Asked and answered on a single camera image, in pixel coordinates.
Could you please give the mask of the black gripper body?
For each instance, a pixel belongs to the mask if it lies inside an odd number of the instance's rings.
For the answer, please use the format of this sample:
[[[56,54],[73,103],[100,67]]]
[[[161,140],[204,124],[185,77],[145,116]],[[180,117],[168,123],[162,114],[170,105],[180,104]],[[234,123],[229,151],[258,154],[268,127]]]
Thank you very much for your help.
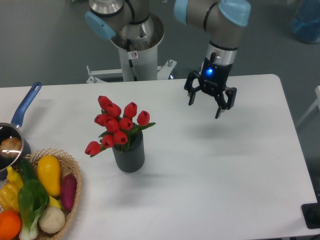
[[[204,58],[201,68],[201,86],[204,85],[202,91],[214,98],[216,101],[225,101],[223,92],[226,89],[227,79],[233,64],[220,65],[211,62],[208,58]]]

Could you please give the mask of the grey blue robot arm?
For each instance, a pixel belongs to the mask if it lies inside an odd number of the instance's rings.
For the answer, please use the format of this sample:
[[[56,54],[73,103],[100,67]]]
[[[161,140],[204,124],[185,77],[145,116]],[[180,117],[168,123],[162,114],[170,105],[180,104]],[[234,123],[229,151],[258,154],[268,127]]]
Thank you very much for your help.
[[[189,104],[196,93],[214,97],[218,113],[233,107],[237,89],[227,86],[251,5],[245,0],[177,0],[174,16],[210,34],[209,45],[199,71],[188,74],[184,89]],[[85,21],[90,29],[117,47],[123,80],[151,81],[158,75],[158,45],[164,26],[150,12],[147,0],[91,0]]]

